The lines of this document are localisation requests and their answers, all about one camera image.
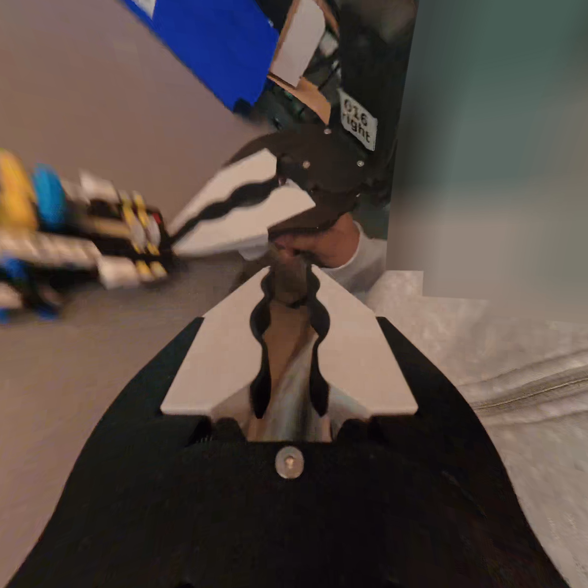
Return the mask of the cardboard box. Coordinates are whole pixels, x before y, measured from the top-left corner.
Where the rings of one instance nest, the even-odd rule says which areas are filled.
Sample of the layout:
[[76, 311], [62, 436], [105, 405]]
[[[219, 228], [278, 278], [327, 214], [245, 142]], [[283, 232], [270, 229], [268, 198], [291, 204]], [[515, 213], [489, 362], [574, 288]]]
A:
[[305, 71], [327, 28], [339, 38], [339, 24], [326, 1], [290, 1], [267, 76], [324, 124], [331, 116], [330, 103]]

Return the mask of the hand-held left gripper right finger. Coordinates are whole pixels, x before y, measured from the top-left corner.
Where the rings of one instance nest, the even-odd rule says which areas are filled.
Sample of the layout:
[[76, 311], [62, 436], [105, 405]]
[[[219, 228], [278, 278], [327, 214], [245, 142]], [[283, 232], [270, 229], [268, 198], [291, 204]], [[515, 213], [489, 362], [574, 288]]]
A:
[[317, 266], [307, 268], [307, 310], [317, 335], [309, 396], [324, 440], [333, 441], [349, 420], [417, 413], [378, 317]]

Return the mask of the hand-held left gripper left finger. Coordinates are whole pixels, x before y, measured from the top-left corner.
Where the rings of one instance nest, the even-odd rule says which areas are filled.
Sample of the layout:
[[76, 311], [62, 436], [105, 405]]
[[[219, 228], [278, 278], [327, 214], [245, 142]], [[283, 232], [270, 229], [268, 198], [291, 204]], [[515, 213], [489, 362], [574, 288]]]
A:
[[202, 318], [160, 406], [167, 416], [232, 419], [246, 438], [270, 401], [268, 347], [274, 273], [263, 268]]

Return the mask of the blue box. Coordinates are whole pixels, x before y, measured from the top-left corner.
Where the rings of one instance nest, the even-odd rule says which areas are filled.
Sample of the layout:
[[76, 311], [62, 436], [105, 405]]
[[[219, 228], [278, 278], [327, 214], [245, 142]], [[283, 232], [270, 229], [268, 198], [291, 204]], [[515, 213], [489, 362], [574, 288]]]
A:
[[279, 33], [256, 1], [121, 1], [223, 105], [253, 107]]

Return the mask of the lego crane model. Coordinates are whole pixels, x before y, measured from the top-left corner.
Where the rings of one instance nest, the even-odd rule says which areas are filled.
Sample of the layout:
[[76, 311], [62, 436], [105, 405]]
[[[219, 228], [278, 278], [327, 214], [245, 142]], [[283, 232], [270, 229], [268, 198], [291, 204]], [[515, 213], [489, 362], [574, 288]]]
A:
[[20, 311], [57, 316], [80, 281], [137, 288], [167, 280], [174, 265], [163, 217], [139, 193], [88, 172], [79, 183], [50, 166], [29, 172], [1, 150], [1, 323]]

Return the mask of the person's right forearm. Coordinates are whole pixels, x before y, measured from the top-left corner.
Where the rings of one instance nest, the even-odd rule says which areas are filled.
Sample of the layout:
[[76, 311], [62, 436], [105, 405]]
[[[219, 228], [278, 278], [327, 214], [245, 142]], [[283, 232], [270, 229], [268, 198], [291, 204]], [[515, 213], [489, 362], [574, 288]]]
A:
[[359, 232], [359, 241], [353, 256], [340, 267], [322, 270], [364, 303], [369, 291], [386, 271], [387, 242], [366, 236], [356, 221], [354, 225]]

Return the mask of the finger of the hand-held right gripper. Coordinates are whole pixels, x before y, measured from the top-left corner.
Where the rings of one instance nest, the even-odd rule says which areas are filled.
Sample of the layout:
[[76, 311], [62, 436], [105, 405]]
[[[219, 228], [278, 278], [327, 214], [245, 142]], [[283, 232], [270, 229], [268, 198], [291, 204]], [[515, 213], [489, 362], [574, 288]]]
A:
[[311, 196], [294, 183], [274, 189], [262, 202], [198, 222], [172, 246], [178, 256], [207, 256], [265, 246], [269, 229], [315, 208]]
[[172, 238], [183, 238], [199, 224], [216, 221], [236, 208], [262, 202], [279, 186], [277, 157], [267, 149], [221, 169], [193, 198]]

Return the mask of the person's right hand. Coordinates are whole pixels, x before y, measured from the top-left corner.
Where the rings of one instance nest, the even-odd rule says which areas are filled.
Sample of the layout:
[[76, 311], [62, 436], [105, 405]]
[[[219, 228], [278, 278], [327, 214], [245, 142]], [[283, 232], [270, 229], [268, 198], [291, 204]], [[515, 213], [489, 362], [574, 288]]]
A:
[[326, 231], [291, 233], [271, 242], [271, 263], [275, 271], [275, 299], [286, 307], [304, 304], [306, 271], [314, 264], [335, 276], [356, 254], [362, 232], [351, 214], [341, 216]]

